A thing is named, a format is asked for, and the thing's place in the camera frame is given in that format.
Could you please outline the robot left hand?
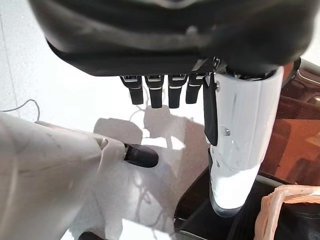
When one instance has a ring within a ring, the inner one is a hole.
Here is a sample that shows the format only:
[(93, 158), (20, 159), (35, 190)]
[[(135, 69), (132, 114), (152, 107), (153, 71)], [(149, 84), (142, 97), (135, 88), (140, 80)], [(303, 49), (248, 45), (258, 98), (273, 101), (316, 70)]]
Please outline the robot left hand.
[(179, 107), (203, 89), (210, 201), (221, 217), (244, 205), (271, 138), (284, 66), (308, 48), (317, 0), (32, 0), (51, 50), (77, 69), (119, 76), (135, 105)]

